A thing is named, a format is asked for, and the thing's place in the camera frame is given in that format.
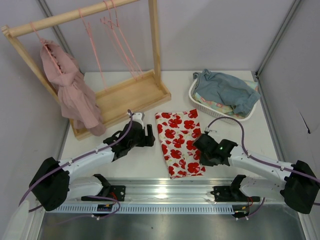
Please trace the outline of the red poppy print skirt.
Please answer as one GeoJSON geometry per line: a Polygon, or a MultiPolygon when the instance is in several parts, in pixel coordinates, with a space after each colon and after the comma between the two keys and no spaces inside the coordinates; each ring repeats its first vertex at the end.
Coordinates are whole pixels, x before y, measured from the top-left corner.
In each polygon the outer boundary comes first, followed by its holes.
{"type": "Polygon", "coordinates": [[[155,114],[159,142],[171,179],[201,176],[200,151],[194,141],[201,135],[196,109],[155,114]]]}

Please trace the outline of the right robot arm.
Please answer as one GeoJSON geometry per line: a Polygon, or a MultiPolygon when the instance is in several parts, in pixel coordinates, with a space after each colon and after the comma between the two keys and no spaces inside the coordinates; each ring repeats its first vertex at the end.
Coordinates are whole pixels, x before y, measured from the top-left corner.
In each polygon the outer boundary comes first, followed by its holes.
{"type": "Polygon", "coordinates": [[[238,175],[230,191],[236,200],[241,197],[261,197],[284,201],[291,209],[309,214],[320,190],[320,181],[310,166],[274,160],[249,153],[237,143],[223,139],[216,142],[211,136],[201,134],[193,143],[200,152],[200,164],[213,167],[226,165],[252,172],[259,178],[238,175]]]}

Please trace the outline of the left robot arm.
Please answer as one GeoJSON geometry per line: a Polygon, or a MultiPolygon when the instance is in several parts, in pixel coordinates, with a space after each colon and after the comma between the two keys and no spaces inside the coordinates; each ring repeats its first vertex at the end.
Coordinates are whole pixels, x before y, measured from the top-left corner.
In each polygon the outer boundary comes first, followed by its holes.
{"type": "Polygon", "coordinates": [[[85,173],[126,156],[134,147],[152,147],[155,142],[151,124],[138,121],[127,123],[106,138],[102,144],[75,158],[43,161],[29,187],[40,205],[48,212],[65,201],[80,198],[84,201],[107,197],[111,185],[101,174],[85,177],[85,173]]]}

